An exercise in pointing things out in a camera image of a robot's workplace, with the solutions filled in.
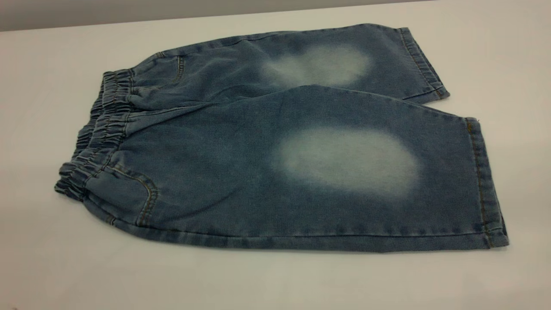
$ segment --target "jeans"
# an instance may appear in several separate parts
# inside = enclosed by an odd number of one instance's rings
[[[479,122],[407,28],[235,36],[104,74],[56,190],[138,237],[367,252],[508,245]]]

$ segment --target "white table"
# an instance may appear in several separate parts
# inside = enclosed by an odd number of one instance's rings
[[[0,310],[546,309],[551,304],[551,2],[440,0],[0,33]],[[511,245],[434,253],[149,242],[53,191],[101,74],[232,35],[408,26],[477,117]]]

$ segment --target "faded patch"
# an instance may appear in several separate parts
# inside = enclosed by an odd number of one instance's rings
[[[289,178],[388,199],[406,197],[419,180],[417,158],[382,131],[302,130],[284,139],[276,156]]]
[[[353,46],[313,46],[303,54],[285,55],[262,66],[266,79],[286,88],[319,84],[344,86],[365,75],[369,57]]]

